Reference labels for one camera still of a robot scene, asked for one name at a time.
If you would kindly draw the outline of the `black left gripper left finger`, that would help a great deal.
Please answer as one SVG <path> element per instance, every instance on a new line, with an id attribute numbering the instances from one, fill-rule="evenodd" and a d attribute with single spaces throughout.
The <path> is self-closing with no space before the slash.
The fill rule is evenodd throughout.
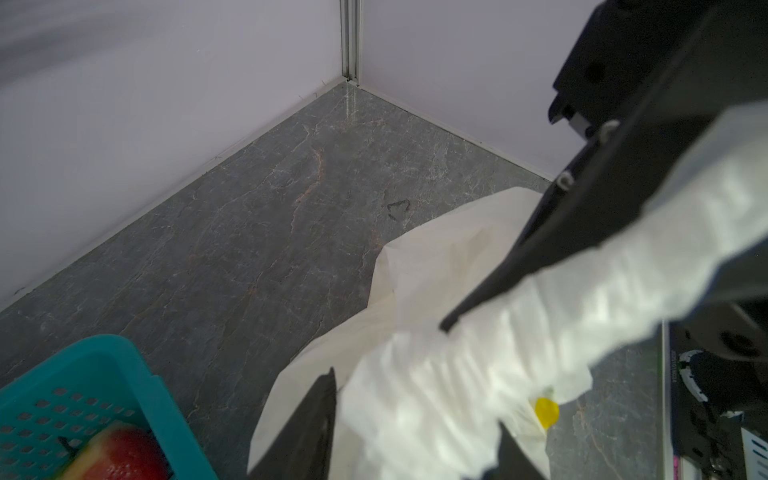
<path id="1" fill-rule="evenodd" d="M 320 375 L 296 407 L 248 479 L 326 480 L 337 408 L 333 368 Z"/>

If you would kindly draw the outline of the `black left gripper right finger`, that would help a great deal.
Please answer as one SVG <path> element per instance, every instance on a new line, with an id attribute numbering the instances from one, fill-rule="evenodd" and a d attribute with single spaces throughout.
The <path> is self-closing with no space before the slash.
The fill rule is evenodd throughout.
<path id="1" fill-rule="evenodd" d="M 527 458 L 507 428 L 499 424 L 501 440 L 498 449 L 498 464 L 482 476 L 483 480 L 544 480 L 545 477 Z"/>

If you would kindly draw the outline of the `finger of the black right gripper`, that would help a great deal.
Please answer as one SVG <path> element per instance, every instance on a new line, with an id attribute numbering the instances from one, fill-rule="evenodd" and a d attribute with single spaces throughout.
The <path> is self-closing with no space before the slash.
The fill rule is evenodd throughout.
<path id="1" fill-rule="evenodd" d="M 501 264 L 445 317 L 441 331 L 525 276 L 627 226 L 717 117 L 766 97 L 766 36 L 687 37 L 613 114 L 619 125 L 607 140 L 590 140 L 573 159 L 574 186 L 548 188 Z"/>

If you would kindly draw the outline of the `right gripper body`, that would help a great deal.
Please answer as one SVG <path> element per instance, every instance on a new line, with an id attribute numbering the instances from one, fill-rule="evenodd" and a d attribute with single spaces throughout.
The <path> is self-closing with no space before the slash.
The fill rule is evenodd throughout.
<path id="1" fill-rule="evenodd" d="M 676 50 L 693 52 L 667 118 L 714 114 L 767 96 L 764 1 L 603 1 L 558 73 L 548 120 L 585 136 L 653 82 Z"/>

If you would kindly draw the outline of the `white plastic bag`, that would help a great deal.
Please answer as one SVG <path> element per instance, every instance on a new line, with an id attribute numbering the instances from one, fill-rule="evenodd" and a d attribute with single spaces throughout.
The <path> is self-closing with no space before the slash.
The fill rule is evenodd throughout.
<path id="1" fill-rule="evenodd" d="M 463 315 L 437 317 L 522 233 L 537 194 L 512 188 L 390 242 L 368 306 L 313 341 L 278 376 L 248 473 L 315 380 L 334 369 L 327 479 L 478 479 L 498 464 L 503 424 L 549 472 L 538 401 L 589 389 L 590 367 L 689 313 L 728 260 L 767 236 L 767 121 L 706 133 L 629 227 Z"/>

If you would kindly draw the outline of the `teal plastic basket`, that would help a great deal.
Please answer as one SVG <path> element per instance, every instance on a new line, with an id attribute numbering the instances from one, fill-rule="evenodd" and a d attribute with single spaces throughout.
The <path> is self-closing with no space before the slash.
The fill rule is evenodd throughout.
<path id="1" fill-rule="evenodd" d="M 115 422 L 153 434 L 170 478 L 215 478 L 162 378 L 118 335 L 78 341 L 2 388 L 1 476 L 52 479 Z"/>

